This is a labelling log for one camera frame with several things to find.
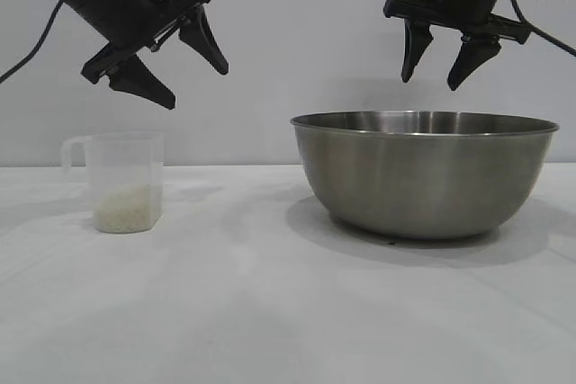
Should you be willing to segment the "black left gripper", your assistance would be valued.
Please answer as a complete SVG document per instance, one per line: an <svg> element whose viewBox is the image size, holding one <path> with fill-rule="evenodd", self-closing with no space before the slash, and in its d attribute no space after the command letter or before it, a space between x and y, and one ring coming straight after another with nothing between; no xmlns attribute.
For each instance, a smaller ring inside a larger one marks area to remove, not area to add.
<svg viewBox="0 0 576 384"><path fill-rule="evenodd" d="M219 74L229 73L229 62L220 50L204 6L211 0L85 0L75 11L107 40L107 44L82 68L93 84L109 76L117 92L133 94L168 110L175 95L137 56L147 48L157 51L177 34Z"/></svg>

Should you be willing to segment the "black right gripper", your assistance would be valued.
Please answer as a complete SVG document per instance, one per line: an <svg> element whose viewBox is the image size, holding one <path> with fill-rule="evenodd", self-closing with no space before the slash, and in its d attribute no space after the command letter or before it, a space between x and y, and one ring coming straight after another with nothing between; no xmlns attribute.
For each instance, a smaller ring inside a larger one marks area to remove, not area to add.
<svg viewBox="0 0 576 384"><path fill-rule="evenodd" d="M526 43L531 31L521 22L495 15L497 0L386 0L383 14L404 19L401 80L408 83L433 41L430 25L458 30L462 46L447 77L455 91L478 67L500 53L500 38Z"/></svg>

